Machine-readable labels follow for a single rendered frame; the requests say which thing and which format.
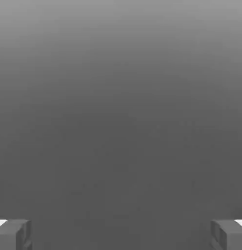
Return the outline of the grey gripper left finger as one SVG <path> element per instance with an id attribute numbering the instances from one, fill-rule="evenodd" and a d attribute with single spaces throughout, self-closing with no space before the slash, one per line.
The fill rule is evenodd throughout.
<path id="1" fill-rule="evenodd" d="M 0 219 L 0 250 L 33 250 L 32 221 Z"/>

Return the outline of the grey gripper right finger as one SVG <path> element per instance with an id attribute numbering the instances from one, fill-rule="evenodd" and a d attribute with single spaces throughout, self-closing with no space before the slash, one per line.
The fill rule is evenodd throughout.
<path id="1" fill-rule="evenodd" d="M 242 250 L 242 219 L 212 220 L 210 250 Z"/>

